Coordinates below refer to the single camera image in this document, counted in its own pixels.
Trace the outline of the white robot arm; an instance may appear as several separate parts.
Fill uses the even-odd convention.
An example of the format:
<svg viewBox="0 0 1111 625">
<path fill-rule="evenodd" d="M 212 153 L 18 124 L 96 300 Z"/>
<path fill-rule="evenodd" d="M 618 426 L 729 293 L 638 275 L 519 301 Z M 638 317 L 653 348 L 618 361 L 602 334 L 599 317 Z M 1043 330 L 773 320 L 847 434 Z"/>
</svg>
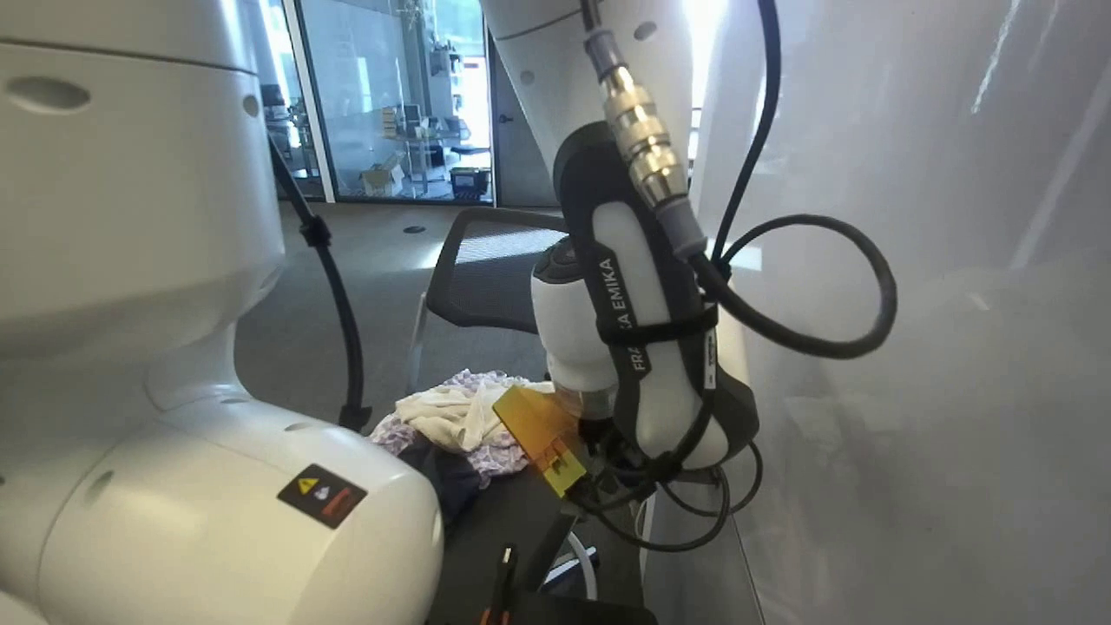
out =
<svg viewBox="0 0 1111 625">
<path fill-rule="evenodd" d="M 424 625 L 434 485 L 256 400 L 286 272 L 250 0 L 0 0 L 4 625 Z"/>
</svg>

